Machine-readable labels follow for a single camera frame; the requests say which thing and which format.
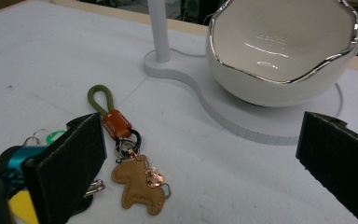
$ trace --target brown leather horse charm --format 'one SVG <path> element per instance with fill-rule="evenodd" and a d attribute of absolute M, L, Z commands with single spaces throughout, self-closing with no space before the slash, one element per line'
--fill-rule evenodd
<path fill-rule="evenodd" d="M 124 160 L 112 172 L 112 179 L 125 184 L 121 197 L 123 208 L 134 203 L 144 203 L 150 215 L 157 215 L 166 199 L 171 195 L 170 186 L 163 183 L 163 177 L 156 168 L 148 167 L 145 155 Z"/>

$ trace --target silver metal clip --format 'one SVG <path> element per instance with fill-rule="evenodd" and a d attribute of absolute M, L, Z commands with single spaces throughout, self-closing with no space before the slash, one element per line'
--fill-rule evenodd
<path fill-rule="evenodd" d="M 103 181 L 98 179 L 91 183 L 89 189 L 87 190 L 86 194 L 84 195 L 85 198 L 89 197 L 90 195 L 97 193 L 105 188 Z"/>

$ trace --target white pole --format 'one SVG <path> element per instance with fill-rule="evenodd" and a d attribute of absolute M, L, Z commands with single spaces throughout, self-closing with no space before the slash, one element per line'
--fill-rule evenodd
<path fill-rule="evenodd" d="M 168 44 L 167 12 L 165 0 L 147 0 L 150 20 L 152 22 L 153 39 L 156 49 L 156 60 L 166 63 L 171 59 Z"/>

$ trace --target yellow object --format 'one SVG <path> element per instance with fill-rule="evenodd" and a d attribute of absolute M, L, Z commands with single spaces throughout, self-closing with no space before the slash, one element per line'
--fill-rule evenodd
<path fill-rule="evenodd" d="M 38 224 L 34 205 L 28 190 L 22 190 L 9 201 L 11 212 L 27 224 Z"/>

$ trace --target black ring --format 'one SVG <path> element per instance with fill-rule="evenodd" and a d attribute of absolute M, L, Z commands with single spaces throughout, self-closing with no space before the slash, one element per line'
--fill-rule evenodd
<path fill-rule="evenodd" d="M 139 154 L 139 148 L 141 147 L 141 143 L 142 143 L 142 137 L 141 137 L 141 135 L 138 133 L 138 132 L 136 132 L 135 130 L 133 130 L 133 129 L 131 129 L 130 130 L 130 133 L 131 134 L 133 134 L 133 135 L 135 135 L 135 137 L 136 137 L 136 144 L 135 144 L 135 146 L 133 147 L 133 151 L 136 153 L 136 154 Z M 120 152 L 120 138 L 118 138 L 118 139 L 116 139 L 116 151 L 117 152 Z M 129 156 L 130 156 L 130 153 L 128 152 L 128 151 L 121 151 L 120 152 L 121 153 L 121 155 L 123 155 L 125 158 L 128 158 Z"/>

